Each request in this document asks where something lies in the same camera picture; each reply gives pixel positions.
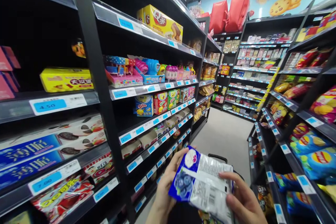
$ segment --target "floor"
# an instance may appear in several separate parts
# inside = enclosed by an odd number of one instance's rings
[[[250,185],[250,167],[247,138],[253,122],[211,107],[208,122],[192,142],[203,154],[227,158],[230,165]],[[145,224],[154,197],[146,205],[135,224]]]

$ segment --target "yellow package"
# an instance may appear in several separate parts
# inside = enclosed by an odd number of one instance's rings
[[[45,68],[40,78],[49,93],[93,89],[90,71],[85,68]]]
[[[143,22],[150,26],[154,32],[170,40],[182,43],[183,26],[152,5],[147,5],[143,8],[143,18]]]

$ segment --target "hand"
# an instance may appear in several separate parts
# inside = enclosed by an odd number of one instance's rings
[[[222,179],[233,180],[236,183],[233,194],[228,194],[226,204],[239,219],[239,223],[267,224],[267,220],[253,191],[241,179],[232,172],[219,173]]]

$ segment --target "blue chip bag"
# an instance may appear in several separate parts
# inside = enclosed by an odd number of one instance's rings
[[[336,174],[336,148],[328,147],[300,156],[302,167],[311,180]]]
[[[309,131],[302,136],[299,141],[290,143],[290,147],[298,158],[301,155],[306,155],[331,146],[332,143],[329,140],[318,136],[313,131]]]
[[[280,192],[284,193],[286,191],[302,191],[295,173],[288,173],[285,175],[273,173],[273,177],[280,188]]]
[[[219,178],[220,172],[232,172],[231,165],[218,162],[188,146],[177,169],[169,195],[177,201],[189,202],[225,224],[233,223],[233,214],[226,205],[233,182]]]
[[[290,215],[315,215],[310,198],[303,192],[287,192],[287,211]]]

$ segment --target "cookie box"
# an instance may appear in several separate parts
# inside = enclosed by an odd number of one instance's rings
[[[98,184],[104,178],[114,173],[111,152],[106,153],[104,156],[88,164],[83,170],[88,176],[91,176],[94,184]]]
[[[49,93],[93,89],[90,71],[84,68],[45,68],[40,79]]]
[[[158,136],[156,131],[152,128],[146,133],[142,134],[138,137],[139,141],[141,142],[141,146],[146,149],[153,143],[155,143],[158,140]]]
[[[123,146],[121,148],[121,154],[122,154],[122,158],[127,158],[129,155],[133,154],[134,152],[136,152],[137,150],[139,150],[141,148],[141,142],[140,140],[132,140],[130,142],[128,142],[128,144],[126,144],[125,146]]]

